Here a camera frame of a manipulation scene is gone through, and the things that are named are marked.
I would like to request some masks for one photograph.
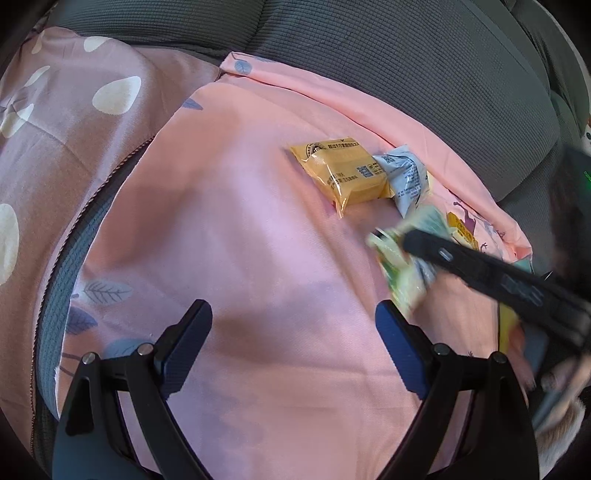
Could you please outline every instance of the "white spot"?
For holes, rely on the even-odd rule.
[[[0,204],[0,285],[12,275],[18,256],[17,214],[7,203]]]
[[[109,40],[109,37],[88,37],[88,38],[85,38],[84,50],[85,51],[95,51],[107,40]]]
[[[129,77],[115,80],[98,89],[92,105],[103,113],[121,115],[131,108],[142,86],[142,79]]]
[[[37,69],[35,73],[31,75],[31,78],[27,80],[27,82],[25,83],[25,87],[30,87],[33,83],[39,80],[39,77],[43,75],[47,70],[49,70],[49,65],[45,65],[44,67]]]
[[[45,30],[43,30],[37,36],[37,41],[35,42],[35,46],[31,50],[31,53],[34,55],[35,53],[39,53],[41,51],[41,43],[43,42],[43,37],[45,36]]]
[[[4,138],[10,138],[13,136],[17,133],[18,129],[29,120],[31,112],[33,111],[33,106],[34,104],[32,103],[28,107],[19,110],[18,112],[10,112],[4,117],[2,125],[0,125],[0,132]]]

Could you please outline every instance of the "purple animal print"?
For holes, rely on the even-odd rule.
[[[453,202],[453,204],[458,205],[458,207],[464,210],[464,225],[466,225],[468,231],[472,235],[474,235],[474,229],[476,228],[476,220],[474,220],[474,218],[470,218],[470,215],[468,215],[468,210],[466,210],[461,203]]]

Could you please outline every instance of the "pink blanket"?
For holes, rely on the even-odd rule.
[[[213,477],[373,480],[419,406],[376,332],[388,289],[365,245],[400,216],[382,199],[339,219],[289,146],[353,137],[378,154],[408,144],[437,180],[432,201],[465,220],[481,249],[511,261],[530,245],[470,168],[402,112],[244,54],[222,69],[160,131],[100,227],[70,306],[58,405],[85,352],[130,353],[206,299],[213,330],[168,403]],[[458,353],[496,348],[496,304],[447,275],[414,321]],[[456,413],[436,467],[452,456],[464,401]],[[155,468],[131,423],[139,458]]]

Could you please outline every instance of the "qr code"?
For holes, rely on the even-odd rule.
[[[365,165],[363,167],[357,167],[357,171],[359,173],[361,173],[361,175],[363,175],[364,177],[373,177],[374,174],[371,173],[369,171],[369,168],[367,168]]]

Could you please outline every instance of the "blue gripper pad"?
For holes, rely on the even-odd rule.
[[[393,307],[389,300],[382,301],[375,309],[375,326],[390,354],[396,369],[409,392],[416,393],[421,400],[427,397],[429,384],[421,359],[421,345],[413,347],[411,325],[398,312],[399,318],[391,313]]]

